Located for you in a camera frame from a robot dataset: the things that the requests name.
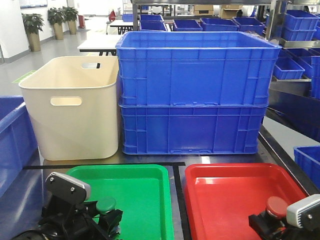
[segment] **blue plastic crate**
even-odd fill
[[[317,30],[291,30],[282,28],[282,38],[287,41],[311,41]]]
[[[141,21],[140,31],[167,31],[166,25],[162,21]]]
[[[313,35],[314,39],[320,40],[320,21],[317,22],[316,26],[315,26],[315,34]]]
[[[0,96],[0,197],[37,149],[21,96]]]
[[[308,51],[309,51],[313,56],[320,56],[320,48],[317,48],[317,47],[309,48]]]
[[[239,26],[230,19],[221,18],[200,18],[203,31],[238,31]]]
[[[314,30],[319,19],[319,17],[302,10],[287,10],[283,26],[290,30]]]
[[[294,161],[320,189],[320,146],[294,147]]]
[[[255,154],[267,106],[120,104],[126,154]]]
[[[282,57],[275,63],[273,75],[277,79],[301,79],[305,70],[290,57]]]
[[[264,106],[281,47],[238,31],[132,31],[116,48],[126,105]]]
[[[254,17],[233,17],[236,24],[239,25],[239,31],[252,31],[262,35],[265,25]]]
[[[148,15],[148,14],[141,14],[140,15],[140,22],[163,22],[164,19],[161,15]]]
[[[279,58],[292,58],[292,55],[290,55],[288,51],[281,49],[279,52]]]
[[[173,31],[175,32],[202,32],[202,27],[196,20],[173,20]]]
[[[304,48],[288,48],[286,49],[294,57],[311,57],[314,54],[311,51],[308,51]]]
[[[304,75],[311,79],[312,77],[312,60],[311,56],[301,56],[297,58],[293,58],[297,64],[304,68]]]
[[[320,56],[311,57],[311,97],[320,99]]]
[[[133,22],[134,21],[134,15],[133,14],[123,14],[122,20],[124,22]]]

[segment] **green tray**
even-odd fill
[[[89,201],[106,196],[123,211],[117,240],[174,240],[168,171],[156,164],[86,165],[67,174],[91,185]]]

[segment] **cardboard box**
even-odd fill
[[[213,16],[214,11],[213,10],[199,10],[199,11],[194,11],[193,15],[195,15],[195,16]]]
[[[221,5],[221,9],[241,9],[242,5]]]
[[[193,10],[194,11],[202,11],[202,10],[213,11],[214,10],[214,6],[213,5],[194,5],[193,6]]]
[[[222,19],[232,19],[237,16],[238,9],[221,9],[219,17]]]
[[[237,11],[242,8],[242,5],[221,5],[220,18],[232,19],[237,16]]]

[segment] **potted plant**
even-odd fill
[[[39,52],[41,50],[39,30],[43,31],[42,26],[44,25],[42,15],[36,13],[22,13],[22,20],[31,51]]]
[[[65,15],[62,8],[51,7],[48,10],[48,21],[53,26],[55,39],[63,40],[64,32],[62,29],[62,23],[65,22]]]
[[[76,20],[78,16],[78,10],[71,6],[63,6],[64,19],[67,21],[69,26],[70,34],[76,34]]]

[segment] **bin handle hole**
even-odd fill
[[[85,62],[81,66],[83,69],[100,69],[101,65],[100,62]]]
[[[79,96],[53,96],[50,103],[53,106],[80,106],[82,98]]]

